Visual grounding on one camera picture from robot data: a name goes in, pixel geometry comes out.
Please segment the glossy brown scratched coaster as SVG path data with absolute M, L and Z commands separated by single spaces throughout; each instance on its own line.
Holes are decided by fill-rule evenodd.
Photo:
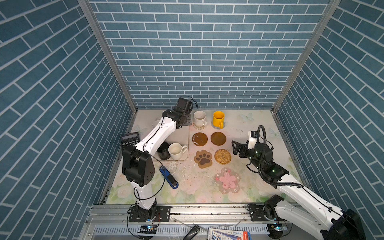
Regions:
M 208 137 L 204 133 L 195 133 L 192 136 L 192 142 L 193 142 L 194 145 L 196 145 L 198 147 L 202 147 L 202 146 L 207 144 Z

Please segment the rattan round coaster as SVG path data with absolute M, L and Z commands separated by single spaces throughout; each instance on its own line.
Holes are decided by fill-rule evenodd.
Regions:
M 232 156 L 229 151 L 225 149 L 217 150 L 214 154 L 215 161 L 221 165 L 229 164 L 232 160 Z

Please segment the yellow mug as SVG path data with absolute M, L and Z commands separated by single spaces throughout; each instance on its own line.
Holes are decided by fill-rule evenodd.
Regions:
M 225 114 L 221 111 L 216 111 L 213 113 L 213 126 L 219 129 L 224 128 L 224 119 L 225 119 Z

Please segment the dark brown wooden coaster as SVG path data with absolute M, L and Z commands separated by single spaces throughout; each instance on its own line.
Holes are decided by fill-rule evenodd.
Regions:
M 211 135 L 211 142 L 216 146 L 222 146 L 226 141 L 226 135 L 221 132 L 215 132 Z

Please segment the pink flower coaster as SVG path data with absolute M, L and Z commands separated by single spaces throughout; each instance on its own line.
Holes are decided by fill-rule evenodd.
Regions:
M 229 168 L 223 168 L 220 173 L 215 174 L 214 180 L 222 194 L 237 194 L 240 191 L 241 177 Z

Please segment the cork paw coaster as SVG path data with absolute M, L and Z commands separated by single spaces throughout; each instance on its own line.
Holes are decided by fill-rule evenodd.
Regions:
M 212 166 L 212 157 L 213 155 L 210 152 L 207 152 L 206 150 L 197 151 L 194 157 L 194 161 L 198 164 L 198 167 L 200 169 L 204 169 Z

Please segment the light blue woven coaster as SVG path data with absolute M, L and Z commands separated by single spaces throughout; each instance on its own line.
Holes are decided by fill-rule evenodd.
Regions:
M 216 130 L 224 130 L 224 129 L 225 129 L 225 127 L 223 127 L 223 128 L 215 127 L 215 126 L 211 126 L 211 127 L 213 127 L 213 128 L 216 129 Z

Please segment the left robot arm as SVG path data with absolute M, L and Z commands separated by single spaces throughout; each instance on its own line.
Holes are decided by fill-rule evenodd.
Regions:
M 153 163 L 155 152 L 174 131 L 189 125 L 187 116 L 195 104 L 190 98 L 180 97 L 172 109 L 162 113 L 159 123 L 143 140 L 123 147 L 122 173 L 134 187 L 134 196 L 142 210 L 148 211 L 156 206 L 150 185 L 156 171 Z

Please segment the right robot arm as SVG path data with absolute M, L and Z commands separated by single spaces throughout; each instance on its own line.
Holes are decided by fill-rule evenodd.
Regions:
M 259 126 L 251 131 L 245 144 L 232 141 L 233 154 L 246 158 L 255 166 L 261 179 L 292 198 L 298 207 L 274 195 L 265 201 L 266 219 L 283 219 L 306 231 L 317 240 L 364 240 L 366 235 L 360 216 L 342 210 L 301 184 L 288 170 L 273 160 L 266 131 Z

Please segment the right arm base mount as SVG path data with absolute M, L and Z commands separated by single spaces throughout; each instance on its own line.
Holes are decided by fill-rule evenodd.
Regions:
M 280 220 L 275 210 L 275 207 L 279 202 L 283 200 L 284 198 L 278 195 L 273 195 L 268 200 L 266 200 L 263 204 L 248 203 L 246 205 L 246 210 L 250 213 L 252 222 L 258 222 L 258 221 L 274 222 L 274 221 Z

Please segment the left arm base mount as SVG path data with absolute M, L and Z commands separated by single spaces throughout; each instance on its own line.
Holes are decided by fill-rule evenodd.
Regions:
M 129 210 L 129 222 L 169 222 L 171 214 L 170 206 L 153 205 L 149 210 L 145 210 L 138 205 L 132 205 Z

